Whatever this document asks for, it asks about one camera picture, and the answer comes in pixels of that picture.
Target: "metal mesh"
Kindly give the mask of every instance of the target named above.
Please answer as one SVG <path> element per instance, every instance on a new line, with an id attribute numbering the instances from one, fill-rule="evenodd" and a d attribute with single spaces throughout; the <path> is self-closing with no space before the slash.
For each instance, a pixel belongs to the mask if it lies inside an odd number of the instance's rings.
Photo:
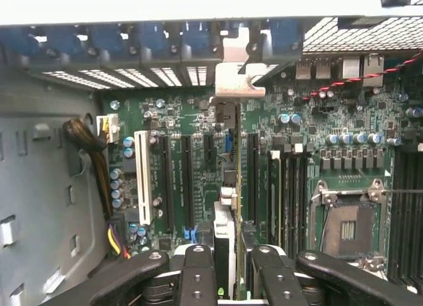
<path id="1" fill-rule="evenodd" d="M 325 17 L 305 34 L 303 52 L 371 52 L 420 48 L 423 48 L 423 17 L 393 17 L 373 28 L 361 29 L 338 29 L 338 18 Z"/>

